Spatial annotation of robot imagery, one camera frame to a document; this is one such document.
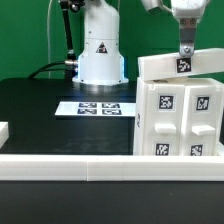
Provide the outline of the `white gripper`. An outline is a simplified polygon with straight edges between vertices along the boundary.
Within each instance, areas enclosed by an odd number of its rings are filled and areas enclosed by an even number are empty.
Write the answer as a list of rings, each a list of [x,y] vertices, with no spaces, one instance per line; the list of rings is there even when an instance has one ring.
[[[210,0],[171,0],[171,11],[179,22],[180,48],[182,57],[194,54],[197,22],[201,19]]]

